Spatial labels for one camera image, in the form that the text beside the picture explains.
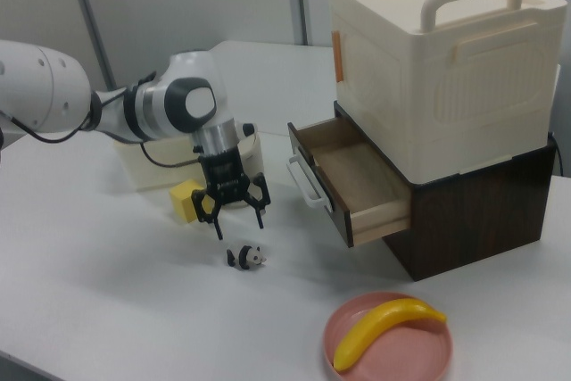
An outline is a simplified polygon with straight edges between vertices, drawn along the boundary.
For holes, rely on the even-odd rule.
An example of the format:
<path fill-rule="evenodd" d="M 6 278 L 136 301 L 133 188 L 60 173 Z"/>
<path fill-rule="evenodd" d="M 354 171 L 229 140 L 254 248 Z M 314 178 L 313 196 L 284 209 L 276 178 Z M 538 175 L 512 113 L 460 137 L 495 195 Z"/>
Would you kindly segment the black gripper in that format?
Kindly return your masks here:
<path fill-rule="evenodd" d="M 271 204 L 269 189 L 263 173 L 251 180 L 246 177 L 238 144 L 254 135 L 256 127 L 252 123 L 227 120 L 218 125 L 204 127 L 194 132 L 195 149 L 200 154 L 199 162 L 206 179 L 205 189 L 195 189 L 191 194 L 196 218 L 200 222 L 213 225 L 219 240 L 223 233 L 219 225 L 221 205 L 217 201 L 245 201 L 254 208 L 260 229 L 264 229 L 262 215 Z M 261 191 L 255 198 L 248 190 L 252 186 Z"/>

